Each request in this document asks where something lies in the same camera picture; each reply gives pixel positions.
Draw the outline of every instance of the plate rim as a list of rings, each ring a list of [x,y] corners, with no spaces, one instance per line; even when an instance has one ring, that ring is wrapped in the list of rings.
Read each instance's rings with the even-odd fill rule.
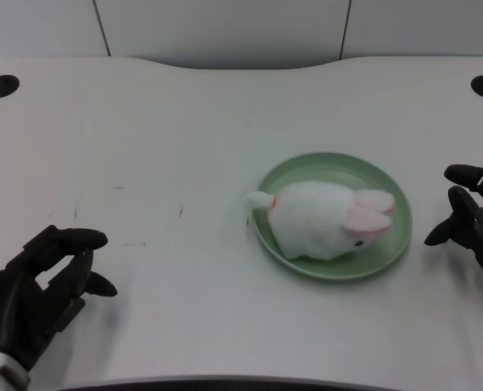
[[[402,243],[402,246],[397,251],[397,253],[395,254],[395,256],[392,257],[392,260],[390,262],[385,263],[383,266],[381,266],[378,269],[374,269],[374,270],[370,270],[370,271],[365,271],[365,272],[362,272],[362,273],[357,273],[355,275],[346,275],[346,276],[323,275],[323,274],[314,273],[312,271],[308,271],[308,270],[302,269],[299,266],[296,266],[293,263],[291,263],[285,257],[281,257],[279,254],[277,254],[274,251],[274,249],[271,246],[268,245],[268,243],[266,242],[265,238],[261,234],[261,231],[259,230],[259,226],[257,224],[257,220],[255,218],[255,211],[252,211],[252,213],[251,213],[252,214],[252,220],[254,221],[254,226],[256,227],[257,236],[259,237],[259,240],[263,243],[263,245],[265,246],[265,248],[270,252],[270,254],[272,254],[272,256],[274,256],[274,258],[276,258],[278,261],[280,261],[284,265],[290,267],[291,269],[294,269],[298,273],[301,273],[303,275],[307,275],[309,277],[314,277],[316,279],[331,280],[331,281],[347,281],[347,280],[351,280],[351,279],[361,279],[361,278],[364,278],[364,277],[367,277],[367,276],[370,276],[370,275],[374,275],[376,273],[379,273],[380,271],[386,269],[387,267],[389,267],[393,263],[395,263],[402,256],[402,254],[407,250],[407,248],[408,248],[408,246],[410,245],[410,242],[411,242],[411,236],[413,235],[413,212],[411,210],[411,204],[410,204],[410,201],[407,198],[406,194],[402,190],[402,187],[400,187],[400,185],[397,183],[397,181],[395,179],[393,179],[393,177],[391,177],[391,175],[389,175],[386,171],[384,171],[383,169],[381,169],[377,165],[372,164],[368,160],[361,159],[360,157],[356,157],[356,156],[349,155],[349,154],[346,154],[346,153],[339,153],[339,152],[311,152],[311,153],[304,153],[304,154],[297,155],[297,156],[293,156],[293,157],[291,157],[289,159],[286,159],[286,160],[282,161],[281,163],[279,163],[278,165],[274,166],[272,169],[270,169],[266,173],[266,175],[263,177],[263,179],[259,182],[259,184],[257,185],[257,189],[260,191],[261,190],[261,185],[265,182],[265,180],[268,178],[268,176],[272,172],[274,172],[274,170],[276,170],[278,167],[280,167],[281,165],[284,165],[284,164],[288,163],[290,160],[295,160],[295,159],[299,159],[299,158],[306,157],[306,156],[310,156],[310,155],[343,156],[345,158],[360,160],[361,162],[364,162],[364,163],[366,163],[368,165],[371,165],[372,167],[378,169],[387,178],[389,178],[394,183],[394,185],[398,188],[398,190],[401,192],[402,196],[406,200],[407,210],[408,210],[408,217],[409,217],[409,220],[410,220],[409,221],[409,223],[410,223],[409,224],[409,230],[407,232],[406,239]]]

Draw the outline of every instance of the white table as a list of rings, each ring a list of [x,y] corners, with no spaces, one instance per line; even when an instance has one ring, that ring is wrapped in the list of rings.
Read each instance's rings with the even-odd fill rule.
[[[483,58],[286,71],[3,59],[0,74],[20,79],[0,99],[0,268],[48,224],[100,229],[94,269],[119,292],[87,297],[34,388],[261,375],[483,390],[483,274],[472,253],[423,245],[450,213],[446,166],[483,166],[469,85]],[[369,160],[410,199],[411,247],[375,278],[295,275],[246,225],[244,194],[317,151]]]

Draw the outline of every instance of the mark on table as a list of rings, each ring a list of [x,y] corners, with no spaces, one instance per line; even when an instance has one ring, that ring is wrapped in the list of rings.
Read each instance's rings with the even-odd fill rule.
[[[132,246],[135,246],[135,245],[136,245],[136,243],[124,243],[125,247],[132,247]],[[146,247],[147,243],[142,242],[142,243],[139,243],[139,245]]]

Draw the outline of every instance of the green plate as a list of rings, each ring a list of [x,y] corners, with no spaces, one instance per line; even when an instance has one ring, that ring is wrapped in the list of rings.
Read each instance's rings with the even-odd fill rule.
[[[259,238],[284,265],[318,279],[358,279],[391,265],[410,243],[413,222],[407,198],[391,177],[371,163],[330,152],[297,156],[272,169],[258,190],[277,194],[290,183],[303,181],[334,182],[354,190],[377,189],[392,193],[395,196],[395,210],[391,215],[393,229],[369,247],[331,261],[310,257],[286,259],[272,235],[265,212],[261,209],[255,210],[253,218]]]

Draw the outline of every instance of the pink rabbit ear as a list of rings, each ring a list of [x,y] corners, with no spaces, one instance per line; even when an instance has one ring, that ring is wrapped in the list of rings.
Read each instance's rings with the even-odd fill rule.
[[[342,227],[351,235],[379,234],[391,227],[391,219],[372,209],[350,206],[346,210]]]
[[[355,191],[353,202],[357,206],[389,213],[395,206],[395,197],[382,190],[359,190]]]

